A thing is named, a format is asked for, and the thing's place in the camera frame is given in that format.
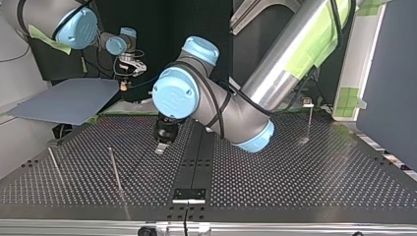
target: robotic arm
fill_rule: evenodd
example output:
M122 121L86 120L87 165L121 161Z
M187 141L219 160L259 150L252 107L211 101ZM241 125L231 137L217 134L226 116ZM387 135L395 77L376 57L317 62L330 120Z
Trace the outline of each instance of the robotic arm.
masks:
M119 35L99 33L97 16L88 8L90 2L92 0L4 0L2 8L6 20L26 35L30 35L30 28L36 28L73 49L95 45L117 56L119 67L129 71L129 76L141 75L147 66L135 56L136 31L121 28Z
M274 133L271 112L336 48L334 13L338 11L342 26L349 16L353 18L356 1L336 2L305 1L248 82L235 90L236 94L208 79L218 59L218 49L202 38L189 37L177 61L155 83L154 104L165 117L192 117L239 148L261 151Z
M95 43L118 56L121 68L134 68L130 75L140 75L146 66L135 57L136 32L104 32L95 42L97 17L87 8L91 1L3 0L3 12L9 23L25 34L30 34L33 26L74 49ZM187 117L248 152L265 148L274 133L271 112L312 68L328 58L341 30L333 22L344 26L356 8L355 0L304 1L248 82L242 89L234 88L235 94L208 79L219 57L218 49L205 39L189 37L179 58L160 75L152 91L162 114L156 125L162 148L175 140L176 126Z

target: thin metal pin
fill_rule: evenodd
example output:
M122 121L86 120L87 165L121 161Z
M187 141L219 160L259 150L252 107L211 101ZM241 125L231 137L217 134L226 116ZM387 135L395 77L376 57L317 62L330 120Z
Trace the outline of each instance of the thin metal pin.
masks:
M53 153L52 147L49 147L48 151L49 151L49 154L52 158L53 165L55 165L55 168L59 168L59 165L58 165L58 162L56 161L55 154Z
M112 147L108 148L108 153L111 158L111 163L113 164L113 170L114 170L114 175L116 176L117 185L119 187L119 190L123 191L122 183L120 182L120 177L119 177L119 170L117 169L117 165L116 165L116 158L114 157L114 151Z
M309 127L312 125L312 118L313 118L313 108L310 108L310 118L309 118Z

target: light blue joint cap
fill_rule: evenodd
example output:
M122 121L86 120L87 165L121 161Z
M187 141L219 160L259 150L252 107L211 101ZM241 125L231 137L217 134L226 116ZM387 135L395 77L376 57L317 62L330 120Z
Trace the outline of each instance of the light blue joint cap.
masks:
M74 11L69 12L61 22ZM56 34L56 40L73 49L85 49L97 39L97 23L98 20L95 13L88 8L84 8L59 30Z
M119 56L126 52L128 44L126 44L126 41L123 38L112 36L105 43L105 48L112 55Z
M182 49L213 66L220 56L220 52L214 44L197 36L187 38Z
M120 34L125 34L134 38L138 37L138 33L134 29L131 29L131 28L121 28Z
M183 119L192 115L200 102L193 77L178 67L166 69L153 86L153 103L165 116Z
M269 144L269 140L273 136L274 131L275 127L269 120L267 126L257 136L243 144L235 146L251 153L261 151Z

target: green sticker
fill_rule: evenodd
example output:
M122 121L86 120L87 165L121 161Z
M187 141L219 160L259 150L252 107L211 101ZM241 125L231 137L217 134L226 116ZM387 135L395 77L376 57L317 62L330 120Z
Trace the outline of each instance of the green sticker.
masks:
M357 12L357 16L376 16L380 12L383 0L367 0Z
M70 55L71 53L70 46L50 39L48 36L45 35L45 33L43 33L42 31L40 31L39 29L37 29L36 27L32 25L29 25L28 30L29 30L29 34L31 38L37 38L43 41L44 43L48 44L49 46L57 50L63 51L67 53L67 55Z
M358 88L341 88L337 100L335 117L351 118L355 114L358 106L359 89Z
M350 2L350 0L337 0L340 20L343 25L346 24L349 16ZM313 66L320 67L336 46L337 32L331 4L328 2L285 66L285 70L301 80Z

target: white panel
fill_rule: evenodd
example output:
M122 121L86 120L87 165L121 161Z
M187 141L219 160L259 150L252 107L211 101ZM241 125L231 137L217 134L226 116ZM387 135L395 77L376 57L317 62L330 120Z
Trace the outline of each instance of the white panel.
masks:
M23 55L28 44L3 19L0 12L0 61ZM0 63L0 107L47 89L31 51L23 58Z
M385 10L386 5L383 5L379 14L376 16L355 18L334 104L338 103L341 88L358 88L360 93L359 97L362 98L374 58L375 47L378 42ZM356 109L353 118L333 118L338 121L356 121L358 110Z
M0 114L47 89L28 44L10 27L0 12ZM0 179L46 149L52 123L14 119L0 115Z

